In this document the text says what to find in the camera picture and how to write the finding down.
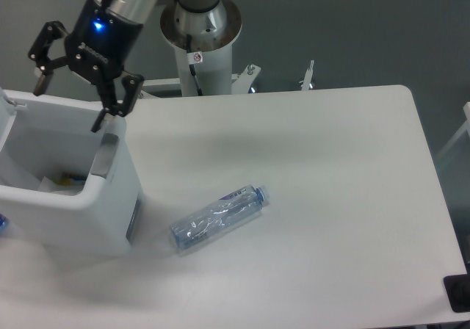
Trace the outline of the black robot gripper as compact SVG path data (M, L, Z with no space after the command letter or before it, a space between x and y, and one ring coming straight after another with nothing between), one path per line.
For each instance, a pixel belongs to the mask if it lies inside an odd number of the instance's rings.
M121 76L124 62L143 25L112 11L115 1L86 0L70 34L60 21L46 22L28 52L28 58L39 70L39 79L32 92L35 96L43 95L54 71L66 65L96 87L103 108L91 132L100 130L106 115L125 117L132 112L144 83L143 76L127 73L121 78L124 98L121 102L117 100L114 79ZM50 59L50 47L62 38L65 38L66 56Z

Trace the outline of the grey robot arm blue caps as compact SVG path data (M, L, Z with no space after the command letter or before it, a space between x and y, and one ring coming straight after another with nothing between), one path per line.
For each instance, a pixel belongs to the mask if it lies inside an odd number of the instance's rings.
M93 133L100 130L106 115L127 116L144 78L126 71L126 58L152 9L170 2L203 13L220 0L86 0L71 32L60 21L45 23L28 52L40 72L34 95L46 92L57 68L68 67L97 89L103 108Z

